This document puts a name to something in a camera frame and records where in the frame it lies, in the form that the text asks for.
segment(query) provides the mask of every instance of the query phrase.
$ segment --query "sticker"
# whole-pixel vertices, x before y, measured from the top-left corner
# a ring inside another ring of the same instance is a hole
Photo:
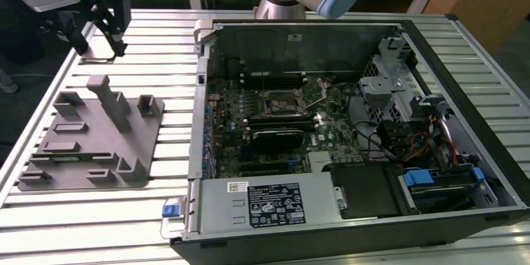
[[[302,34],[290,34],[287,40],[290,42],[299,42],[302,40]]]
[[[246,192],[248,181],[227,183],[227,192]]]
[[[250,186],[248,212],[252,228],[306,223],[298,183]]]

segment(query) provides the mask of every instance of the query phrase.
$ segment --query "metal table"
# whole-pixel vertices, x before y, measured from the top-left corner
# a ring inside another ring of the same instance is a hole
[[[187,264],[159,234],[163,202],[187,192],[193,108],[196,19],[250,19],[248,11],[135,10],[127,55],[115,63],[81,61],[72,51],[0,170],[0,264]],[[444,16],[348,14],[347,19],[411,19],[523,170],[530,171],[530,101],[458,21]],[[91,46],[104,38],[87,26]],[[435,85],[419,66],[431,90]],[[125,96],[153,94],[165,102],[148,185],[115,191],[20,192],[16,178],[53,118],[61,90],[95,95],[88,75],[108,74]],[[181,227],[173,224],[172,229]],[[298,264],[527,264],[530,222],[487,230],[446,246],[300,261]]]

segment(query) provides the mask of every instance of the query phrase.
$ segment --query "blue latch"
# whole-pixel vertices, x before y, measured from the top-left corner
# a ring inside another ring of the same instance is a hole
[[[480,168],[478,168],[478,167],[472,168],[472,174],[474,174],[474,176],[476,177],[476,180],[478,180],[479,182],[482,182],[483,179],[486,178],[486,177],[483,176],[483,173],[482,173]]]
[[[407,186],[416,184],[432,184],[434,180],[428,170],[411,170],[403,175],[403,180]]]
[[[180,216],[180,205],[164,205],[163,217],[179,217]]]

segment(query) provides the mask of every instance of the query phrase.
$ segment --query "white label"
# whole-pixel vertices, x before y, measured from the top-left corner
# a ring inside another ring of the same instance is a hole
[[[294,212],[294,213],[288,213],[287,214],[287,218],[298,218],[298,217],[304,217],[304,213],[303,212]]]
[[[246,192],[248,181],[227,183],[227,192]]]

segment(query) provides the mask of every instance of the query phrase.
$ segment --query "floor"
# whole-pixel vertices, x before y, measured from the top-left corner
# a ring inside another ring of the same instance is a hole
[[[232,2],[242,0],[223,0],[217,9],[225,9]],[[152,0],[133,0],[133,7],[151,8],[156,5]],[[175,2],[169,7],[187,7],[187,3]],[[45,56],[37,62],[27,65],[11,63],[0,54],[0,65],[8,74],[28,75],[13,77],[19,91],[16,94],[4,94],[0,91],[0,165],[7,158],[12,145],[25,127],[33,114],[40,98],[48,88],[51,79],[63,63],[68,53],[68,45],[53,35],[40,34],[39,40],[45,48]],[[530,20],[519,26],[513,37],[506,41],[502,49],[495,53],[494,58],[503,67],[507,74],[530,96]]]

